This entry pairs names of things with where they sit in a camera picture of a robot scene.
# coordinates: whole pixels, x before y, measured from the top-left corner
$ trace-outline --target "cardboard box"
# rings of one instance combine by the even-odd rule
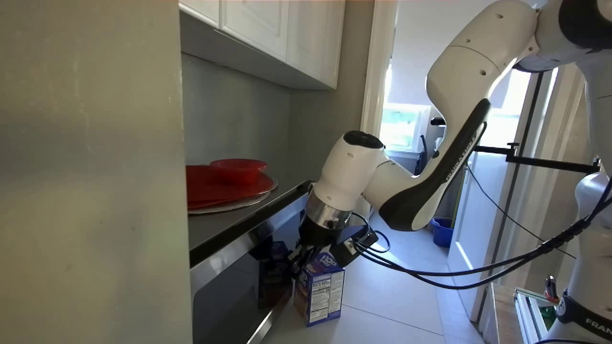
[[[336,266],[328,253],[319,253],[298,274],[294,306],[305,320],[315,325],[338,320],[343,295],[343,270]]]

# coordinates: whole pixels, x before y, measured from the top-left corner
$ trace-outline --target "black cable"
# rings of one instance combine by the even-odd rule
[[[363,226],[368,228],[368,222],[359,216],[357,213],[351,213],[355,218],[359,218],[363,222]],[[389,241],[387,237],[382,234],[382,232],[376,232],[384,237],[384,241],[387,243],[387,251],[389,251]],[[529,258],[531,253],[525,253],[525,255],[519,255],[519,256],[514,256],[514,258],[508,258],[508,260],[500,260],[500,262],[495,262],[495,264],[489,264],[489,266],[481,266],[481,268],[475,268],[475,270],[462,270],[462,272],[449,272],[449,274],[441,274],[441,272],[418,272],[418,270],[410,270],[412,274],[418,274],[418,276],[430,276],[430,278],[453,278],[453,276],[472,276],[472,274],[479,274],[479,272],[489,272],[489,270],[495,270],[495,268],[502,268],[502,266],[508,266],[508,264],[514,264],[518,260],[525,260]]]
[[[514,258],[504,260],[504,262],[496,262],[496,264],[485,266],[485,268],[477,268],[477,270],[449,272],[449,274],[405,270],[405,268],[401,268],[399,264],[389,262],[389,260],[378,256],[376,253],[372,253],[372,251],[368,251],[368,249],[365,249],[365,247],[355,245],[355,249],[357,249],[357,253],[359,253],[363,258],[366,258],[366,260],[370,260],[370,262],[374,262],[374,264],[378,264],[378,266],[384,266],[384,268],[387,268],[387,270],[403,272],[403,274],[407,274],[407,276],[410,276],[410,278],[414,278],[414,279],[418,279],[418,281],[424,281],[424,283],[428,283],[428,285],[433,285],[433,287],[439,287],[439,289],[451,289],[451,291],[474,289],[474,287],[487,285],[487,283],[491,283],[491,281],[495,281],[495,279],[498,279],[498,278],[502,278],[502,276],[518,270],[519,266],[523,266],[523,264],[527,264],[527,262],[531,262],[531,260],[535,260],[535,258],[539,258],[539,256],[542,256],[542,255],[546,255],[546,253],[550,253],[550,251],[565,245],[569,239],[573,239],[575,235],[579,235],[584,228],[590,226],[590,220],[592,220],[598,213],[602,213],[607,205],[612,205],[609,199],[606,201],[606,197],[609,195],[609,192],[612,192],[612,180],[607,182],[604,193],[600,195],[598,203],[594,205],[590,216],[586,216],[584,220],[573,222],[567,230],[563,230],[563,232],[558,234],[556,237],[544,241],[544,243],[539,245],[535,251],[525,253],[525,255],[519,255],[519,256],[514,256]],[[470,283],[470,285],[445,285],[445,283],[437,283],[437,281],[431,281],[431,279],[422,278],[422,276],[431,276],[431,278],[470,276],[470,274],[487,272],[487,270],[493,270],[493,268],[498,268],[498,266],[508,266],[508,268],[502,270],[502,272],[498,272],[498,274],[493,274],[493,276],[489,276],[489,278],[485,278],[485,279],[481,279],[481,281],[477,281],[477,283]]]
[[[368,222],[366,222],[359,213],[349,213],[349,214],[355,216],[355,218],[359,218],[359,220],[363,222],[363,228],[372,230],[372,228],[368,226]],[[382,237],[382,241],[386,243],[386,249],[382,249],[382,251],[378,251],[378,249],[368,249],[368,251],[378,253],[378,255],[387,253],[387,251],[389,251],[389,241],[387,241],[387,237],[386,237],[382,232],[378,232],[378,230],[372,230],[372,232]]]
[[[529,234],[531,237],[535,237],[539,243],[542,243],[544,239],[539,237],[535,232],[527,230],[525,226],[521,226],[518,220],[514,220],[508,213],[504,213],[493,197],[489,197],[489,193],[481,188],[479,180],[474,176],[472,169],[466,169],[466,172],[470,174],[470,178],[474,180],[475,188],[479,190],[479,193],[506,218],[510,220],[514,226],[518,226],[519,230],[523,230],[525,234]],[[575,260],[573,255],[562,251],[562,249],[556,249],[558,253],[569,256],[571,260]]]
[[[410,276],[410,278],[414,278],[414,279],[418,279],[418,281],[422,281],[422,283],[433,285],[433,287],[437,287],[437,289],[451,289],[451,291],[464,291],[464,289],[474,289],[474,287],[487,285],[487,283],[491,283],[491,281],[495,281],[495,279],[498,279],[498,278],[502,278],[502,276],[506,276],[506,274],[510,274],[510,272],[514,272],[514,270],[518,270],[519,266],[523,266],[523,264],[529,262],[529,260],[516,262],[514,266],[502,270],[500,274],[489,276],[487,279],[479,279],[477,283],[470,283],[470,285],[445,285],[445,283],[437,283],[437,281],[426,279],[426,278],[422,278],[422,276],[418,276],[418,274],[414,274],[414,272],[410,272],[410,270],[405,270],[405,268],[401,268],[401,266],[397,266],[397,264],[387,264],[387,262],[384,262],[384,258],[380,260],[380,256],[372,256],[372,255],[366,253],[366,251],[363,251],[361,256],[363,256],[365,260],[370,260],[370,262],[378,264],[378,266],[384,266],[384,268],[389,268],[389,270],[395,270],[395,272],[403,272],[403,274],[407,274],[407,276]]]

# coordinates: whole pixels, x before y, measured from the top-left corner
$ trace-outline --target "countertop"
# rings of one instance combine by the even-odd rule
[[[210,251],[229,245],[233,239],[242,235],[248,228],[256,226],[252,222],[265,220],[273,213],[267,209],[282,195],[292,190],[307,188],[307,182],[286,184],[278,182],[275,190],[257,205],[244,207],[238,211],[217,213],[217,214],[190,214],[189,216],[189,251],[190,266],[194,266],[200,256],[206,256]]]

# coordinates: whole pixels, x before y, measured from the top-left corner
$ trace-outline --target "kitchen cabinet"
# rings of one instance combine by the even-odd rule
[[[288,65],[334,88],[343,0],[290,0],[288,10]]]
[[[217,27],[219,20],[219,0],[179,0],[179,10],[187,12],[189,16]]]
[[[212,0],[181,0],[183,54],[292,90],[336,86],[342,0],[219,0],[213,4],[215,12],[210,10]]]
[[[221,31],[277,60],[286,58],[286,0],[223,0]]]

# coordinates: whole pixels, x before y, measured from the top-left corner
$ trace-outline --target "wall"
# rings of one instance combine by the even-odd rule
[[[359,128],[370,20],[370,0],[345,0],[338,88],[290,98],[288,172],[294,182],[317,178],[334,142]]]
[[[0,342],[190,342],[175,2],[1,2]]]
[[[185,54],[181,77],[187,165],[252,157],[286,180],[288,90]]]

